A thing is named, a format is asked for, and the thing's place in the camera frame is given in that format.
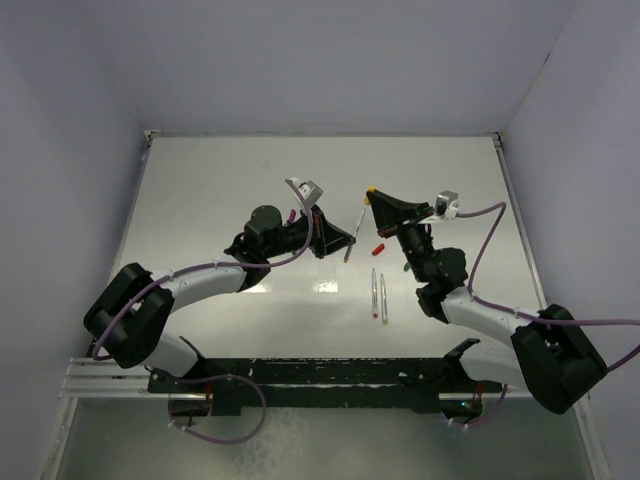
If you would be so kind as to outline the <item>yellow-end marker pen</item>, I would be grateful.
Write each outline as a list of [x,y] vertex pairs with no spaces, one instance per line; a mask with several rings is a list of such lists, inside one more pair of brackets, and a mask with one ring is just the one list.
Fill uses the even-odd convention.
[[352,236],[353,236],[353,239],[354,239],[354,240],[353,240],[353,242],[352,242],[352,243],[347,247],[347,250],[345,251],[345,254],[344,254],[344,257],[343,257],[343,263],[344,263],[344,264],[347,264],[347,263],[349,262],[349,260],[350,260],[350,257],[351,257],[351,254],[352,254],[353,248],[354,248],[355,243],[356,243],[356,239],[357,239],[358,233],[359,233],[359,231],[360,231],[360,228],[361,228],[361,226],[362,226],[362,223],[363,223],[364,217],[365,217],[365,215],[366,215],[366,211],[367,211],[367,207],[365,206],[365,207],[362,209],[362,211],[361,211],[361,213],[360,213],[360,215],[359,215],[359,218],[358,218],[358,220],[357,220],[357,222],[356,222],[356,225],[355,225],[355,227],[354,227],[354,229],[353,229]]

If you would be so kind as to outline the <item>yellow pen cap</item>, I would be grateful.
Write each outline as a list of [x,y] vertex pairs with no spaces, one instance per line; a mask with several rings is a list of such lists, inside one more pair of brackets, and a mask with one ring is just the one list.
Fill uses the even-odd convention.
[[365,200],[364,200],[365,205],[370,206],[369,194],[375,191],[376,191],[376,188],[374,186],[371,186],[367,189],[367,193],[365,195]]

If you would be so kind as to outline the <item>red pen cap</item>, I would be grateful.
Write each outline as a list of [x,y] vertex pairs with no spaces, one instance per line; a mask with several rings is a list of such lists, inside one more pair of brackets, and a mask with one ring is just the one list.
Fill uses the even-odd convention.
[[385,245],[384,245],[383,243],[381,243],[381,244],[379,244],[377,247],[375,247],[375,248],[372,250],[371,254],[372,254],[373,256],[377,256],[377,255],[379,255],[379,254],[380,254],[384,249],[385,249]]

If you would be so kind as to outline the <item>red-end marker pen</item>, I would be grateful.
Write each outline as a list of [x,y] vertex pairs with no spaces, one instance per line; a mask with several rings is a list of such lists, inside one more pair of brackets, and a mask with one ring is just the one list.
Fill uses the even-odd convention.
[[371,270],[371,294],[372,294],[372,318],[377,319],[379,316],[379,307],[378,307],[378,281],[377,281],[377,272],[375,268]]

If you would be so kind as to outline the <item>green-end marker pen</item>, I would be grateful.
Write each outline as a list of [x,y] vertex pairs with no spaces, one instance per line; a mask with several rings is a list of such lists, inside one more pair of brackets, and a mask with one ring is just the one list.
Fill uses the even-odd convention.
[[383,325],[388,325],[389,316],[388,316],[388,300],[387,300],[387,289],[386,289],[386,280],[384,274],[380,275],[380,297],[381,297],[381,319]]

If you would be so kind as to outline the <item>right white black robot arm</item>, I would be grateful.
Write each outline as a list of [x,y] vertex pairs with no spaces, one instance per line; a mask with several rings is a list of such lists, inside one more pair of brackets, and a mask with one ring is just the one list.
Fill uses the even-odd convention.
[[535,313],[481,299],[472,288],[477,269],[465,253],[433,245],[432,225],[462,217],[458,195],[440,193],[434,204],[412,203],[375,188],[366,193],[377,233],[396,238],[414,278],[424,314],[468,328],[500,343],[472,340],[445,366],[446,383],[467,391],[478,381],[527,390],[545,409],[563,414],[603,380],[608,367],[577,320],[552,304]]

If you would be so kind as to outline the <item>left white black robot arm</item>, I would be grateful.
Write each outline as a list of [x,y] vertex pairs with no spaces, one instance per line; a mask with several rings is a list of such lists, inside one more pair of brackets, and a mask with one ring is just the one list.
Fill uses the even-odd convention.
[[164,275],[138,263],[122,267],[85,314],[83,325],[96,350],[104,350],[121,368],[149,366],[168,373],[182,391],[194,392],[205,382],[204,358],[188,340],[166,332],[171,314],[217,295],[246,291],[274,266],[305,250],[322,259],[354,242],[317,206],[286,223],[276,207],[263,205],[209,264]]

